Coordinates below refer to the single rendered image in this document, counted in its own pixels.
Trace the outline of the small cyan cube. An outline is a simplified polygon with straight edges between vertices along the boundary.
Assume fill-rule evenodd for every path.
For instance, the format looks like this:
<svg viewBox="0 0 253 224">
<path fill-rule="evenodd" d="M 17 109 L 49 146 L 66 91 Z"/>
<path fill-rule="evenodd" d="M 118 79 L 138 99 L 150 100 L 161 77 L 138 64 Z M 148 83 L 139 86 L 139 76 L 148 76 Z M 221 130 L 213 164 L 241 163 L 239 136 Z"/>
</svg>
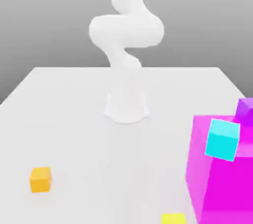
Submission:
<svg viewBox="0 0 253 224">
<path fill-rule="evenodd" d="M 205 155 L 233 162 L 240 140 L 240 124 L 212 119 Z"/>
</svg>

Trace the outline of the small orange cube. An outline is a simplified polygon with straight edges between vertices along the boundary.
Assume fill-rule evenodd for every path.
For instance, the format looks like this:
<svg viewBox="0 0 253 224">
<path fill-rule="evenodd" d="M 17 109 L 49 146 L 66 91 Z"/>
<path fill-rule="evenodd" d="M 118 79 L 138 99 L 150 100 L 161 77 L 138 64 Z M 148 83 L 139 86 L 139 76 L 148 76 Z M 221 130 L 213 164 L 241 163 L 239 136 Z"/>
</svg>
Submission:
<svg viewBox="0 0 253 224">
<path fill-rule="evenodd" d="M 49 167 L 33 168 L 30 175 L 30 187 L 32 193 L 49 192 L 51 188 L 52 176 Z"/>
</svg>

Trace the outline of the small purple cube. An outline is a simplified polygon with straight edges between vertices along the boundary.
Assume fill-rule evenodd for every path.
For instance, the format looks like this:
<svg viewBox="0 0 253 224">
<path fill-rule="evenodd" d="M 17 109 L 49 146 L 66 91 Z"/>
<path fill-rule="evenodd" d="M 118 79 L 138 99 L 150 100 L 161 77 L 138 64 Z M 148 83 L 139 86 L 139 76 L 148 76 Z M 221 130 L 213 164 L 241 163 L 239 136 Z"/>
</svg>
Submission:
<svg viewBox="0 0 253 224">
<path fill-rule="evenodd" d="M 238 100 L 235 117 L 246 126 L 253 126 L 253 97 Z"/>
</svg>

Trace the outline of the small yellow cube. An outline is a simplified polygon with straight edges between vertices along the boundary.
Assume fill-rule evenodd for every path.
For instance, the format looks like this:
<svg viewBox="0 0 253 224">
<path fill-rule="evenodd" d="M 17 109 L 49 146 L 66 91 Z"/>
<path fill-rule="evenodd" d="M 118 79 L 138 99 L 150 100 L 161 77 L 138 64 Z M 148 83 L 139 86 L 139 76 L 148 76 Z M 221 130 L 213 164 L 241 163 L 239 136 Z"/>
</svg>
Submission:
<svg viewBox="0 0 253 224">
<path fill-rule="evenodd" d="M 183 213 L 162 214 L 161 224 L 186 224 Z"/>
</svg>

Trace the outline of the large magenta box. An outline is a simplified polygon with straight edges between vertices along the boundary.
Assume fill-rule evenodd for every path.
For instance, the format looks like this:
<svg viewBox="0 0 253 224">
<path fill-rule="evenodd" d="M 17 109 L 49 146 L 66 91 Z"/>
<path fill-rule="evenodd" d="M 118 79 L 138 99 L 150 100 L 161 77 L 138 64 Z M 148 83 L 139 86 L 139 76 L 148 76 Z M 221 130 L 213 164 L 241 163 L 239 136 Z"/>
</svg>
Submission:
<svg viewBox="0 0 253 224">
<path fill-rule="evenodd" d="M 233 116 L 193 117 L 186 182 L 197 224 L 253 224 L 253 126 L 242 127 L 230 162 L 205 155 L 211 119 L 233 121 Z"/>
</svg>

